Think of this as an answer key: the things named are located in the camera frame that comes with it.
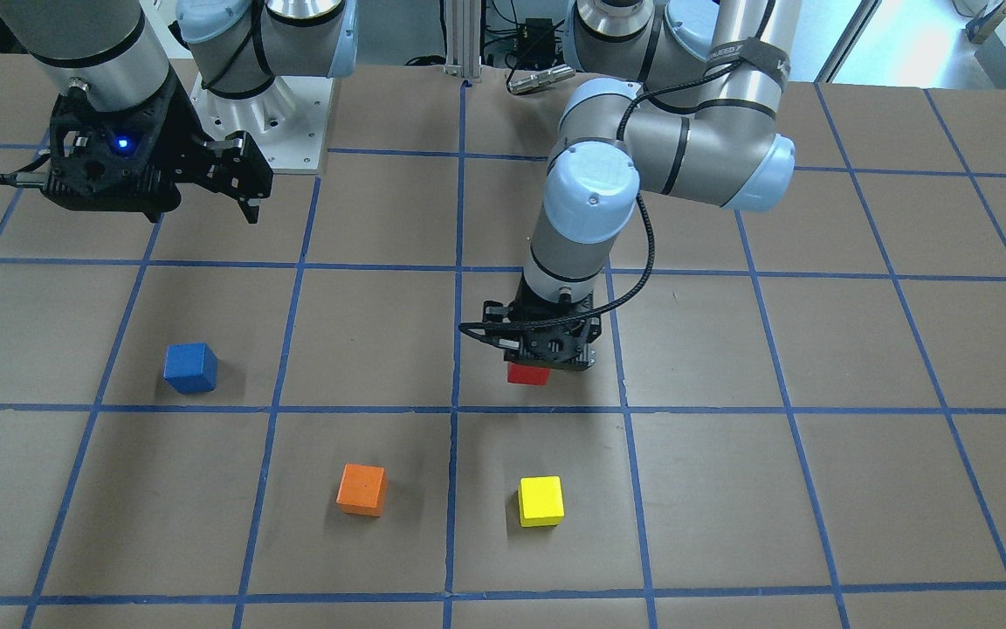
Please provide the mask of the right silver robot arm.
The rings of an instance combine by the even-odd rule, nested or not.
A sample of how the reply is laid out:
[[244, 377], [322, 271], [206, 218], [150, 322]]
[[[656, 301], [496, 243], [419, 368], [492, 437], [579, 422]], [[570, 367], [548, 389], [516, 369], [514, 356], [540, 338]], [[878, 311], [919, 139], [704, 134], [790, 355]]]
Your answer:
[[157, 223], [181, 184], [235, 200], [248, 223], [272, 194], [266, 149], [305, 134], [288, 77], [340, 78], [358, 59], [355, 1], [179, 1], [170, 33], [199, 71], [190, 96], [137, 1], [0, 1], [0, 18], [59, 91], [49, 141], [0, 186], [69, 211]]

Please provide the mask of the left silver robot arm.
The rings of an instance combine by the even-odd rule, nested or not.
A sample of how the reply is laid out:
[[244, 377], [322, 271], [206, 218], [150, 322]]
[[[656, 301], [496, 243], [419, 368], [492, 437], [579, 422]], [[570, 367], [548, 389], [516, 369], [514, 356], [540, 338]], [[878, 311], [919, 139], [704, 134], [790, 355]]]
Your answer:
[[656, 243], [646, 192], [766, 211], [796, 167], [777, 115], [791, 73], [798, 1], [574, 1], [567, 61], [591, 74], [572, 92], [516, 295], [487, 301], [460, 333], [500, 348], [508, 382], [543, 385], [594, 362], [594, 293], [632, 216]]

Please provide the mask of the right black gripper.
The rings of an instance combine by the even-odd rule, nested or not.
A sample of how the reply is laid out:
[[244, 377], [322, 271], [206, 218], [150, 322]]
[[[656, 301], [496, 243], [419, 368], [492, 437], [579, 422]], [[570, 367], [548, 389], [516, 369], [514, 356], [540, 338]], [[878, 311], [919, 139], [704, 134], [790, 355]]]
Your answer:
[[274, 183], [266, 156], [244, 130], [212, 140], [175, 69], [127, 110], [96, 110], [92, 91], [72, 77], [53, 104], [45, 197], [69, 211], [139, 212], [157, 223], [183, 200], [178, 184], [194, 183], [235, 200], [246, 222], [258, 222]]

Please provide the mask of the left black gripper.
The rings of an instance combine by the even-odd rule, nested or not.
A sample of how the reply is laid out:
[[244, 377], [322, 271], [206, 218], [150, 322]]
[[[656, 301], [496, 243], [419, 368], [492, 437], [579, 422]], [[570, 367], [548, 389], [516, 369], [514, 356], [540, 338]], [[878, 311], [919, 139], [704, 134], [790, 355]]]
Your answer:
[[516, 325], [586, 315], [583, 320], [546, 327], [484, 331], [491, 345], [503, 349], [504, 361], [508, 363], [531, 368], [584, 371], [595, 363], [592, 343], [602, 334], [602, 319], [598, 315], [591, 317], [592, 310], [592, 295], [575, 301], [574, 295], [562, 292], [557, 302], [551, 302], [539, 297], [526, 282], [521, 281], [510, 303], [484, 301], [480, 321]]

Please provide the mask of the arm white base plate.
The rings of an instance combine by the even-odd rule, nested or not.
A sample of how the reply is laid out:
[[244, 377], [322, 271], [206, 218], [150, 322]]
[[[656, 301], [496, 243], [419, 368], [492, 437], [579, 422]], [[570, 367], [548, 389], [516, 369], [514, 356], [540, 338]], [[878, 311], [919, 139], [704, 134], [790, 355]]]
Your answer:
[[336, 78], [285, 76], [246, 100], [224, 99], [199, 85], [190, 100], [211, 138], [246, 131], [276, 174], [318, 175], [336, 87]]

